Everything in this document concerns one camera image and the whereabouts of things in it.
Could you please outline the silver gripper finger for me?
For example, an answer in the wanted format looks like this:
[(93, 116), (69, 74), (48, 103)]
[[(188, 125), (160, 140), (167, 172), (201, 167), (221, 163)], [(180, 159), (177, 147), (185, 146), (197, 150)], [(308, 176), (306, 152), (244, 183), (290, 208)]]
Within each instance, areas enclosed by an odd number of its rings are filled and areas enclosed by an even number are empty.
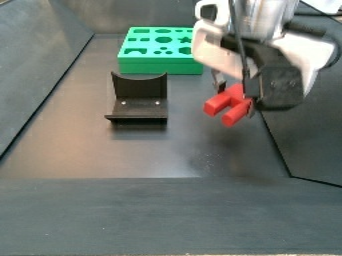
[(252, 118), (255, 115), (255, 112), (256, 112), (256, 103), (255, 103), (255, 100), (251, 99), (249, 107), (248, 107), (248, 111), (247, 111), (247, 117)]

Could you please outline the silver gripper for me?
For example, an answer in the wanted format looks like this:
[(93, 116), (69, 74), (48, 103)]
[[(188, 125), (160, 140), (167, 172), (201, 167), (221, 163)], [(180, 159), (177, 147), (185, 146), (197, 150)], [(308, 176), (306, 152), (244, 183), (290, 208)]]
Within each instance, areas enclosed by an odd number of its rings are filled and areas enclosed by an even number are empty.
[(219, 45), (223, 34), (232, 35), (232, 15), (243, 39), (274, 47), (299, 68), (303, 95), (314, 86), (318, 72), (339, 59), (338, 43), (311, 32), (286, 32), (299, 0), (200, 0), (195, 4), (191, 53), (193, 59), (212, 68), (216, 93), (225, 89), (223, 74), (241, 77), (240, 54)]

